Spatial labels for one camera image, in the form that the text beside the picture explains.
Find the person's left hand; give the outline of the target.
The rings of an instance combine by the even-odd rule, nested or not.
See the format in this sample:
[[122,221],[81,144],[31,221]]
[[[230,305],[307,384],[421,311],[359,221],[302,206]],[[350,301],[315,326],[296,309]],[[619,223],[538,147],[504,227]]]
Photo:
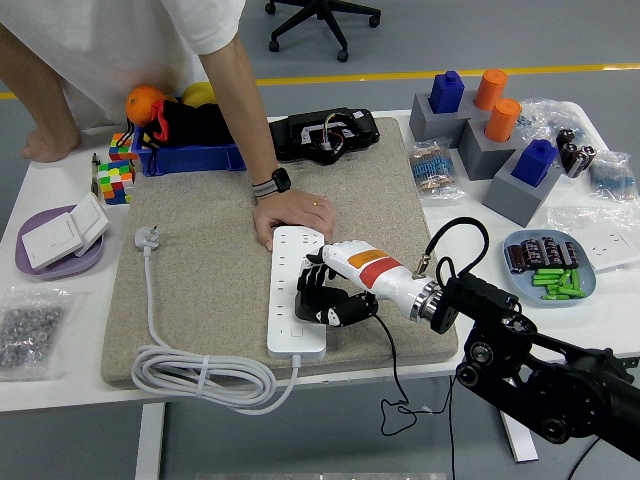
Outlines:
[[298,189],[259,199],[254,210],[257,239],[269,252],[273,249],[273,231],[279,225],[308,227],[331,239],[335,221],[336,211],[327,197]]

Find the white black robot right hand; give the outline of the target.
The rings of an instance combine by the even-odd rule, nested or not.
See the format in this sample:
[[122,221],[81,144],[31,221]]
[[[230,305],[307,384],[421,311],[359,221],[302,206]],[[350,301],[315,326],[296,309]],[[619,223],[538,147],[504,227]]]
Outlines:
[[373,317],[380,300],[391,301],[416,323],[429,322],[429,302],[439,288],[386,252],[361,240],[327,244],[307,254],[295,297],[297,318],[345,327]]

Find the person's right hand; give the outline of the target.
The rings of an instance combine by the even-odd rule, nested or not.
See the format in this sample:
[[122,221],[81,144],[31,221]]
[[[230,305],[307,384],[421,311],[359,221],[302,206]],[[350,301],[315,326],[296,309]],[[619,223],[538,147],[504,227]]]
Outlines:
[[67,157],[79,144],[80,134],[75,128],[69,132],[37,129],[27,135],[21,156],[40,163],[56,162]]

